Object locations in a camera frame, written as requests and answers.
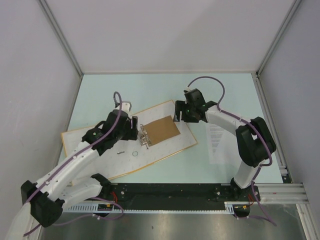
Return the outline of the yellow lever arch folder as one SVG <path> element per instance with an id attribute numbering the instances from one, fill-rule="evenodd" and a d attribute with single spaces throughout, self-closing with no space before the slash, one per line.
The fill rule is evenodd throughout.
<path id="1" fill-rule="evenodd" d="M 117 142 L 101 157 L 90 163 L 72 181 L 73 184 L 99 173 L 109 180 L 137 172 L 145 167 L 169 158 L 197 144 L 190 128 L 183 121 L 173 122 L 175 104 L 172 100 L 147 108 L 134 115 L 138 118 L 138 127 L 144 127 L 154 121 L 170 117 L 167 122 L 175 125 L 179 134 L 155 145 L 143 145 L 139 140 Z"/>

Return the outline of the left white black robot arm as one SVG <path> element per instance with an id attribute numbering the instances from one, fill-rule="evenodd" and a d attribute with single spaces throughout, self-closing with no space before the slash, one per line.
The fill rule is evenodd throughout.
<path id="1" fill-rule="evenodd" d="M 67 205 L 66 186 L 90 163 L 101 157 L 118 141 L 138 138 L 138 117 L 114 109 L 105 121 L 89 129 L 73 152 L 35 183 L 27 180 L 21 187 L 22 203 L 30 203 L 30 214 L 42 227 L 53 225 Z"/>

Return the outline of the metal lever arch mechanism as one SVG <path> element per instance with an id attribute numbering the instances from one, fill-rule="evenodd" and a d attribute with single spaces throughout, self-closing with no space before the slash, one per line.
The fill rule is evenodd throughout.
<path id="1" fill-rule="evenodd" d="M 148 136 L 147 130 L 143 124 L 140 124 L 138 139 L 139 139 L 140 145 L 145 146 L 147 150 L 152 146 L 150 137 Z"/>

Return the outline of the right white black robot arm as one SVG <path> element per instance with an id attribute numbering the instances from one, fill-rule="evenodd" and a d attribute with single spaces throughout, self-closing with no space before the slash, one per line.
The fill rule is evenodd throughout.
<path id="1" fill-rule="evenodd" d="M 174 122 L 214 124 L 234 135 L 241 164 L 231 179 L 231 196 L 242 201 L 249 194 L 248 187 L 254 182 L 263 167 L 273 163 L 272 153 L 277 149 L 271 132 L 261 117 L 245 119 L 223 110 L 220 102 L 205 98 L 197 88 L 184 91 L 185 100 L 177 100 Z"/>

